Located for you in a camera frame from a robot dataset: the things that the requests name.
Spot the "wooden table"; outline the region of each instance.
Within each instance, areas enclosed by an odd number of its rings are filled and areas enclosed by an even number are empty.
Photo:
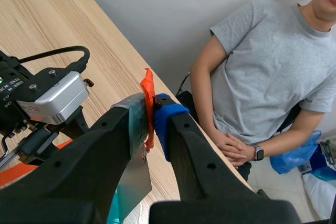
[[[94,0],[0,0],[0,50],[18,58],[52,49],[83,45],[91,57],[82,74],[95,85],[84,102],[84,115],[91,126],[112,104],[142,92],[139,83],[148,64],[121,34]],[[81,54],[68,53],[26,63],[32,72],[54,66],[65,67]],[[156,93],[173,94],[154,73]],[[16,146],[28,131],[8,141]],[[64,142],[64,135],[56,144]],[[224,155],[209,140],[215,152],[247,185]],[[157,138],[148,155],[152,191],[142,202],[141,223],[148,221],[150,205],[158,200],[177,200],[179,191],[171,165],[165,161]]]

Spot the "person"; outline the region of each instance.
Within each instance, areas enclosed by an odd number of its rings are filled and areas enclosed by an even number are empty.
[[[254,0],[211,28],[191,67],[200,126],[247,180],[251,160],[301,146],[336,94],[336,0]],[[291,108],[301,111],[274,136]]]

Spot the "black chair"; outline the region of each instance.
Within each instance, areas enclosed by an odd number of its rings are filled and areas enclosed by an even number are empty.
[[[176,98],[179,100],[179,102],[185,106],[187,109],[189,109],[190,115],[195,119],[195,121],[198,123],[198,117],[197,117],[197,113],[196,113],[196,109],[194,106],[194,102],[193,102],[193,97],[190,94],[189,91],[183,91],[183,84],[185,83],[185,81],[188,79],[188,77],[190,76],[190,73],[188,73],[183,81],[181,82],[181,85],[176,93]],[[296,104],[289,112],[288,116],[286,117],[286,119],[284,120],[284,122],[282,123],[282,125],[279,127],[279,129],[277,130],[278,132],[282,132],[285,128],[287,128],[288,126],[290,126],[295,118],[298,116],[298,114],[300,113],[301,108],[299,106],[299,104]]]

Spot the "orange object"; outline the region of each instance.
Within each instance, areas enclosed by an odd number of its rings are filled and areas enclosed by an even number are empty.
[[[62,144],[57,145],[57,148],[61,149],[67,144],[71,143],[72,140],[68,140]],[[35,165],[25,165],[24,163],[19,163],[11,168],[8,168],[2,172],[0,172],[0,186],[4,186],[7,183],[31,172],[37,166]]]
[[[145,141],[146,151],[154,147],[154,80],[153,73],[149,68],[145,68],[146,77],[140,82],[140,86],[145,94],[145,104],[147,110],[147,120],[148,120],[148,138]]]

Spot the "chin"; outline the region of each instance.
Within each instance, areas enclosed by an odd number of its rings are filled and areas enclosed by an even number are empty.
[[[329,2],[329,0],[320,2],[318,5],[314,5],[315,14],[325,20],[335,20],[336,6]]]

